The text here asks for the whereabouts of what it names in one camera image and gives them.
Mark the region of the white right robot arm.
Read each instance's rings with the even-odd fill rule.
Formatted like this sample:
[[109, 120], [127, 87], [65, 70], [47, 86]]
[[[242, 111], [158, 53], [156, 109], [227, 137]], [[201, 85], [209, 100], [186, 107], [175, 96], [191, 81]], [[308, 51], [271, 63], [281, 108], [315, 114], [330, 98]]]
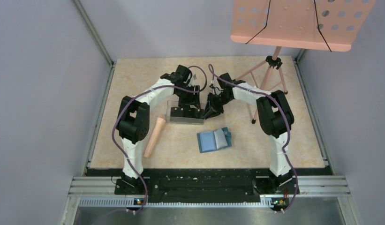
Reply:
[[274, 193], [296, 195], [298, 178], [287, 155], [294, 115], [284, 92], [268, 92], [251, 86], [242, 80], [232, 80], [228, 73], [217, 78], [220, 93], [209, 93], [203, 119], [221, 115], [224, 106], [232, 100], [240, 100], [257, 108], [262, 131], [268, 135], [270, 145], [269, 189]]

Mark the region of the clear acrylic card box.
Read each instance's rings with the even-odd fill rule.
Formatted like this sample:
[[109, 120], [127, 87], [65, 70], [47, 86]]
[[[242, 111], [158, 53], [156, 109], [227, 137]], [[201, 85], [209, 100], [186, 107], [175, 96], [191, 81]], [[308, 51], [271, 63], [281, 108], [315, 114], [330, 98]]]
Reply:
[[166, 121], [175, 124], [203, 125], [203, 109], [194, 105], [179, 106], [178, 101], [167, 101]]

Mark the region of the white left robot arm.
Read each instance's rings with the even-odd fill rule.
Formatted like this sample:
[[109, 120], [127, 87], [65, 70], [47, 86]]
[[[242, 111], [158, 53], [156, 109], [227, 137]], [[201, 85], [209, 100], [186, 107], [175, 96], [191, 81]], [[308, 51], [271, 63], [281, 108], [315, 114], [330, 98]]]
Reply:
[[150, 129], [150, 111], [171, 95], [178, 97], [178, 104], [170, 110], [170, 120], [176, 123], [202, 124], [203, 110], [199, 85], [194, 84], [190, 68], [179, 65], [176, 71], [163, 74], [151, 87], [135, 97], [121, 100], [113, 131], [119, 132], [122, 145], [116, 146], [124, 155], [121, 178], [116, 181], [116, 194], [146, 194], [143, 180], [143, 140]]

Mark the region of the blue leather card holder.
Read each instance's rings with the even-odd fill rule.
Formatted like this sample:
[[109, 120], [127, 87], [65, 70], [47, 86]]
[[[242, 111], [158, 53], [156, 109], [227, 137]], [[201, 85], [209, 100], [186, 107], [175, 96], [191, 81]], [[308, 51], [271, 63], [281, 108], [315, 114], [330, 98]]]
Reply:
[[232, 146], [232, 133], [228, 127], [197, 133], [200, 153], [214, 152]]

